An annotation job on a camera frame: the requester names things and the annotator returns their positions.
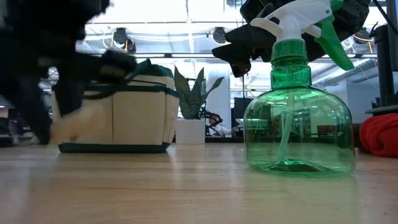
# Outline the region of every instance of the wooden table surface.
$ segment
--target wooden table surface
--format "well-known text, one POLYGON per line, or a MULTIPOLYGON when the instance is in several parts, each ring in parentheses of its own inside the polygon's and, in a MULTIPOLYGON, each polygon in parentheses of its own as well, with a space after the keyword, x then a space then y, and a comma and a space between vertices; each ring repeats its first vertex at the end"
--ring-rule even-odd
POLYGON ((1 224, 398 223, 398 160, 358 156, 352 176, 299 179, 249 170, 241 144, 168 154, 0 149, 1 224))

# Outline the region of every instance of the green spray bottle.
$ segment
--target green spray bottle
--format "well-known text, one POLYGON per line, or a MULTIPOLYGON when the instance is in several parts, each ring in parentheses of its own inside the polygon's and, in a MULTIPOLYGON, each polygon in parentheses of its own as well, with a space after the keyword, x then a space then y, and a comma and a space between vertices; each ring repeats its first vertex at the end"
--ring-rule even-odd
POLYGON ((296 0, 252 26, 277 37, 272 48, 272 90, 258 96, 244 116, 249 167, 274 174, 326 177, 355 168, 352 119, 337 96, 311 87, 304 32, 315 37, 342 69, 354 68, 333 28, 343 0, 296 0), (270 19, 276 17, 279 24, 270 19))

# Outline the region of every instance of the red fabric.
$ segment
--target red fabric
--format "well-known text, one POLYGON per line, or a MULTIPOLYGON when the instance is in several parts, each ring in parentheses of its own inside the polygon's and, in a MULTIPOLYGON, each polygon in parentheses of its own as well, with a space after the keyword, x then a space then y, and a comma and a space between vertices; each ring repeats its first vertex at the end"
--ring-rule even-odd
POLYGON ((398 157, 398 114, 373 116, 359 129, 363 147, 381 157, 398 157))

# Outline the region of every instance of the green leaf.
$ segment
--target green leaf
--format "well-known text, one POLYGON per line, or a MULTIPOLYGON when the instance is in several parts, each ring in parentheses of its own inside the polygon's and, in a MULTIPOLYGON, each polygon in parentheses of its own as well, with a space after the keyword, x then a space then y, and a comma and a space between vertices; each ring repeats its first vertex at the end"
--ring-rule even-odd
POLYGON ((201 84, 205 79, 205 69, 201 69, 189 95, 189 105, 193 111, 199 112, 201 103, 201 84))
POLYGON ((197 111, 193 111, 184 95, 180 96, 180 110, 184 119, 195 119, 197 111))
POLYGON ((175 90, 180 95, 188 96, 190 92, 188 80, 181 75, 177 67, 174 67, 174 80, 175 90))
POLYGON ((204 94, 203 96, 201 96, 201 105, 205 103, 207 96, 213 91, 215 90, 217 87, 219 87, 221 85, 221 83, 223 82, 224 77, 220 77, 217 78, 217 80, 214 82, 213 86, 209 89, 209 91, 207 91, 206 94, 204 94))
POLYGON ((203 82, 201 83, 201 90, 200 90, 200 94, 203 96, 206 94, 206 79, 203 80, 203 82))

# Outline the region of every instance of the white spray nozzle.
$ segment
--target white spray nozzle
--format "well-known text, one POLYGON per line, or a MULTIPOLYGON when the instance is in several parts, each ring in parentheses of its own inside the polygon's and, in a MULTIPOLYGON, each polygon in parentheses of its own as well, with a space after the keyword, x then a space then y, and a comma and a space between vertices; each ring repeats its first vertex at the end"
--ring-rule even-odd
POLYGON ((321 28, 314 24, 332 16, 330 0, 296 0, 288 3, 265 18, 253 19, 250 25, 267 30, 277 41, 301 39, 304 32, 319 38, 321 28), (273 17, 279 24, 272 22, 273 17))

